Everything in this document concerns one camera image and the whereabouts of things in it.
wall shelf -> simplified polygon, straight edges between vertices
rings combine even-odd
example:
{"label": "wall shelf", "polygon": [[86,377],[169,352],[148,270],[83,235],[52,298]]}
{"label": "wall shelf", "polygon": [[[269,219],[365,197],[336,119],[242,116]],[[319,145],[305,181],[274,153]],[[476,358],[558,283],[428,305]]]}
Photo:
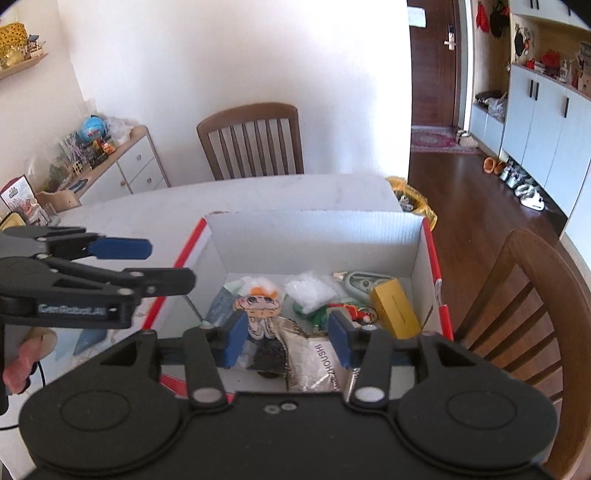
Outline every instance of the wall shelf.
{"label": "wall shelf", "polygon": [[22,61],[21,63],[19,63],[18,65],[15,65],[14,67],[10,67],[9,69],[6,69],[6,70],[1,70],[0,71],[0,80],[4,80],[5,78],[8,78],[8,77],[14,75],[15,73],[22,72],[23,70],[26,70],[27,68],[33,67],[33,65],[37,65],[40,61],[42,61],[45,57],[47,57],[47,55],[48,55],[47,53],[44,53],[40,57],[25,60],[25,61]]}

slipper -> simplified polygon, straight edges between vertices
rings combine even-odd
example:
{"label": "slipper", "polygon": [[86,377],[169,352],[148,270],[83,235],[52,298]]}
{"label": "slipper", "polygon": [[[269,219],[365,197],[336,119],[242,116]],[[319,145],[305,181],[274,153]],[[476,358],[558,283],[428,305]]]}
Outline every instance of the slipper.
{"label": "slipper", "polygon": [[539,192],[534,191],[534,194],[531,196],[524,196],[521,198],[521,204],[524,207],[531,208],[532,210],[536,210],[537,212],[541,212],[544,210],[544,200]]}
{"label": "slipper", "polygon": [[497,161],[492,158],[492,157],[488,157],[485,161],[484,161],[484,173],[492,173],[495,169],[497,165]]}
{"label": "slipper", "polygon": [[505,170],[506,166],[507,166],[507,162],[500,161],[498,164],[496,164],[496,167],[492,172],[495,175],[500,175],[501,173],[503,173],[503,170]]}
{"label": "slipper", "polygon": [[515,189],[516,197],[531,197],[533,195],[534,188],[529,183],[519,185]]}

red rug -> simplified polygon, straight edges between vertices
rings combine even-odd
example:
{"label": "red rug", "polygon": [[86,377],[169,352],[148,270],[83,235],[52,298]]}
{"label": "red rug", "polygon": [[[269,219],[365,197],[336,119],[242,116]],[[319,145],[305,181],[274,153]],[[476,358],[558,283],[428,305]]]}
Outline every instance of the red rug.
{"label": "red rug", "polygon": [[475,148],[461,147],[451,128],[413,127],[411,130],[411,152],[417,153],[455,153],[479,155]]}

decorative item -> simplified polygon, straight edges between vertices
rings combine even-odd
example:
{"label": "decorative item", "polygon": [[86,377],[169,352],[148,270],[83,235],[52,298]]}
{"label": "decorative item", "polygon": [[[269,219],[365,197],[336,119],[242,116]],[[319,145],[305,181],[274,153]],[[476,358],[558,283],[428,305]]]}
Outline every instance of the decorative item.
{"label": "decorative item", "polygon": [[12,47],[26,47],[27,39],[27,30],[22,23],[11,23],[0,27],[0,57],[4,58]]}
{"label": "decorative item", "polygon": [[43,45],[45,42],[39,41],[39,35],[29,35],[27,44],[27,53],[29,58],[36,59],[43,55]]}

orange shoe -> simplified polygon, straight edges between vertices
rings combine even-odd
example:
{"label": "orange shoe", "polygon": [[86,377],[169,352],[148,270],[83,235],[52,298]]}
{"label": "orange shoe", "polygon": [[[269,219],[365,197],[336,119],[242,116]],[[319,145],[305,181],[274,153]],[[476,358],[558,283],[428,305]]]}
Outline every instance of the orange shoe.
{"label": "orange shoe", "polygon": [[492,157],[488,157],[485,161],[484,161],[484,173],[492,173],[495,170],[495,167],[497,165],[498,161],[495,160]]}
{"label": "orange shoe", "polygon": [[500,175],[501,173],[503,173],[503,170],[505,170],[505,167],[507,166],[507,162],[506,161],[500,161],[498,164],[496,164],[495,169],[492,171],[495,175]]}

